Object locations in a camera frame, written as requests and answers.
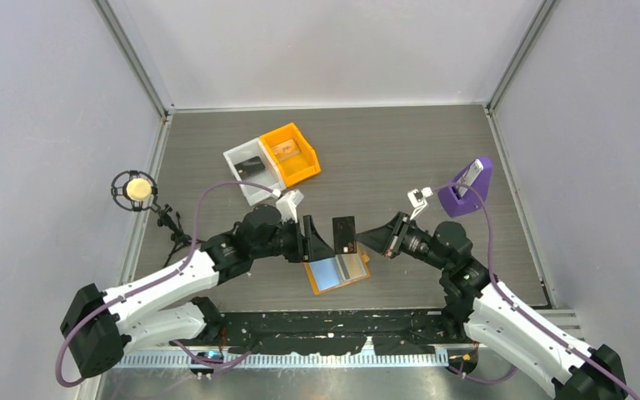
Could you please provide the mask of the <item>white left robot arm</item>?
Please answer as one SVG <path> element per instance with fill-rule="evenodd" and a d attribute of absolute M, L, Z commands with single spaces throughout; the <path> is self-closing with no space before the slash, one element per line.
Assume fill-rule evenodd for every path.
<path fill-rule="evenodd" d="M 217 309 L 198 293 L 248 273 L 253 262 L 281 256 L 290 263 L 332 259 L 334 249 L 319 235 L 311 216 L 283 220 L 277 208 L 255 207 L 232 229 L 195 247 L 184 259 L 137 281 L 101 290 L 77 290 L 61 322 L 64 343 L 56 378 L 70 353 L 80 378 L 96 377 L 139 348 L 174 339 L 214 344 L 223 331 Z"/>

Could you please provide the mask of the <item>black credit card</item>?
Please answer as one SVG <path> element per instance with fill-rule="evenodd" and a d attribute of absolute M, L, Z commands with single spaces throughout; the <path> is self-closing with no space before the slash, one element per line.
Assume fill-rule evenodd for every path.
<path fill-rule="evenodd" d="M 259 156 L 250 157 L 233 166 L 241 180 L 248 180 L 266 171 L 266 164 Z"/>
<path fill-rule="evenodd" d="M 332 219 L 332 235 L 336 254 L 354 254 L 358 252 L 354 216 L 334 217 Z"/>

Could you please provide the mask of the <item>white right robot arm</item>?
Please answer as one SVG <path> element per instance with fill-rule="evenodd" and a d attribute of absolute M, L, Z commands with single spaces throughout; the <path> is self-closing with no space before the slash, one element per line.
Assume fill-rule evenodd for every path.
<path fill-rule="evenodd" d="M 622 360 L 565 332 L 529 307 L 472 254 L 463 226 L 446 221 L 423 231 L 406 213 L 357 234 L 386 258 L 406 254 L 441 271 L 445 292 L 442 330 L 454 342 L 491 348 L 552 399 L 627 399 Z"/>

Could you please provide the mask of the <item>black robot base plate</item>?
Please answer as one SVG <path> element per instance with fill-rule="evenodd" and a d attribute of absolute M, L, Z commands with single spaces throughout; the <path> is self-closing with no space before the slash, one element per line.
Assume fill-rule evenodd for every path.
<path fill-rule="evenodd" d="M 471 359 L 481 348 L 439 309 L 225 312 L 210 333 L 182 344 L 303 356 L 355 355 L 367 345 L 381 356 L 422 355 L 444 346 Z"/>

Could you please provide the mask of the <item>orange card holder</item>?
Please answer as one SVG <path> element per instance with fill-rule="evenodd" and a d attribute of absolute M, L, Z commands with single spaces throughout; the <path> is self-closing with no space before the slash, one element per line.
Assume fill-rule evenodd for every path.
<path fill-rule="evenodd" d="M 313 294 L 321 295 L 369 278 L 369 260 L 368 254 L 360 247 L 355 253 L 306 262 L 304 268 Z"/>

